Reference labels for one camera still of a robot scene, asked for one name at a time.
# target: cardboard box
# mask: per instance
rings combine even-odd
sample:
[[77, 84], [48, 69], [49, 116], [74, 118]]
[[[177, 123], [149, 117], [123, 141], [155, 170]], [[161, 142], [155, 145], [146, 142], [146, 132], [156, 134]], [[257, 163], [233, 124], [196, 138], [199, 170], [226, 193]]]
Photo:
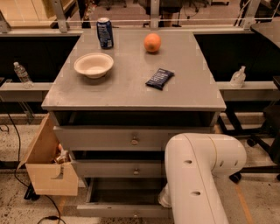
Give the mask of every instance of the cardboard box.
[[18, 167], [25, 164], [36, 194], [76, 196], [78, 177], [71, 163], [52, 164], [58, 145], [47, 115]]

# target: orange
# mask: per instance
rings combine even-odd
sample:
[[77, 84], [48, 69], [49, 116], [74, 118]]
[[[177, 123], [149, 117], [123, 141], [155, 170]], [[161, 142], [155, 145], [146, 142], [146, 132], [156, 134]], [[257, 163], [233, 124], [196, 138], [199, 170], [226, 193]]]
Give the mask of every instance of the orange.
[[161, 38], [154, 32], [150, 33], [145, 37], [143, 45], [147, 52], [155, 53], [159, 50], [159, 47], [161, 45]]

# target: white robotic arm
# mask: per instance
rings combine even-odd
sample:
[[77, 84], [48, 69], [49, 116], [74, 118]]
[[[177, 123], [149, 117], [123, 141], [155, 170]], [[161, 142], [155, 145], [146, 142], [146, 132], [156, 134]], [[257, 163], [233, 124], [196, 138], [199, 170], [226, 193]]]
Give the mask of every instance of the white robotic arm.
[[168, 185], [159, 202], [171, 206], [175, 224], [226, 224], [212, 175], [231, 175], [246, 163], [246, 151], [235, 138], [218, 134], [179, 134], [166, 145]]

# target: white spray bottle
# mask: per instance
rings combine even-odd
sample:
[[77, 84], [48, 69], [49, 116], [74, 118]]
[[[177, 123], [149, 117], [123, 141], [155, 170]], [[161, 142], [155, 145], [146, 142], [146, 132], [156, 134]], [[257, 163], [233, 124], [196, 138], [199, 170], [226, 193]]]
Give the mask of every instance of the white spray bottle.
[[245, 72], [245, 66], [242, 66], [241, 69], [234, 73], [233, 77], [230, 80], [230, 85], [234, 88], [241, 88], [244, 84], [246, 74]]

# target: dark blue can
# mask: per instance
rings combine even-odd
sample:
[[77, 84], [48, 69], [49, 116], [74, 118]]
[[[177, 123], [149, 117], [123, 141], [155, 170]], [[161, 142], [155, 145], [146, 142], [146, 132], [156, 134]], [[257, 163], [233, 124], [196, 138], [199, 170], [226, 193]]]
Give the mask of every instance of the dark blue can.
[[97, 37], [100, 46], [103, 49], [109, 49], [114, 46], [112, 24], [107, 17], [101, 17], [96, 23]]

